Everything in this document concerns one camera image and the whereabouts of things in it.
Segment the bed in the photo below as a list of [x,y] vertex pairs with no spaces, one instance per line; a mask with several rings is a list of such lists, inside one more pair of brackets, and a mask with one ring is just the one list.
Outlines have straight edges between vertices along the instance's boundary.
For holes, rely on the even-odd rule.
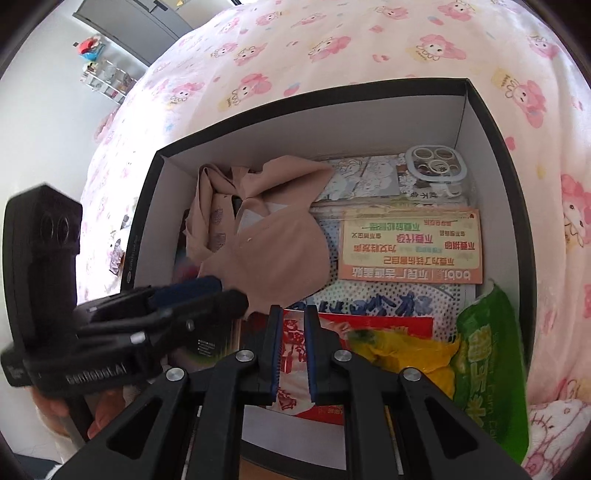
[[[578,433],[570,420],[561,430],[571,432],[572,446],[591,402],[584,349],[591,338],[591,92],[553,32],[509,0],[261,0],[185,35],[133,88],[92,158],[82,194],[78,300],[119,291],[113,252],[125,250],[159,148],[281,98],[402,77],[469,78],[505,138],[537,261],[528,401],[540,408],[577,402]],[[549,425],[541,418],[530,415],[527,469],[549,478],[567,446],[552,453],[555,436],[544,436]]]

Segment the beige cloth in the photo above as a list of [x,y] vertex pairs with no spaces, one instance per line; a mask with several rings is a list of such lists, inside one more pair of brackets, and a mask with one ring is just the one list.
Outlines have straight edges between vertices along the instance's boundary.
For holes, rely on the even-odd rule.
[[[226,177],[206,165],[187,218],[187,256],[199,276],[248,296],[250,312],[287,307],[321,289],[330,274],[329,250],[310,204],[333,169],[298,157],[267,162],[261,172],[232,167]],[[232,196],[242,199],[236,218]]]

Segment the yellow plastic bag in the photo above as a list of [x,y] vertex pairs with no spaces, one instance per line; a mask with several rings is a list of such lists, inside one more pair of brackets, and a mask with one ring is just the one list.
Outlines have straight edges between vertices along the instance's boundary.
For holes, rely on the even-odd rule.
[[414,367],[426,374],[450,398],[455,391],[455,375],[449,362],[460,342],[439,342],[405,335],[394,330],[364,330],[350,335],[349,345],[356,354],[384,370],[400,373]]

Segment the green snack bag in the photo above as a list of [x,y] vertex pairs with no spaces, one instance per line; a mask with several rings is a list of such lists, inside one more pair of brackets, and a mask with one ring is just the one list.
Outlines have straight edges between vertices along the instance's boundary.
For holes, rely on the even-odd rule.
[[507,295],[494,285],[459,314],[453,401],[517,463],[529,446],[521,333]]

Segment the orange label card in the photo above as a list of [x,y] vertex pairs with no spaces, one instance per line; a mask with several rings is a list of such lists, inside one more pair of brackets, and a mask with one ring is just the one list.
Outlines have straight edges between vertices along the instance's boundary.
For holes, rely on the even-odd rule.
[[339,278],[482,283],[478,210],[343,220]]

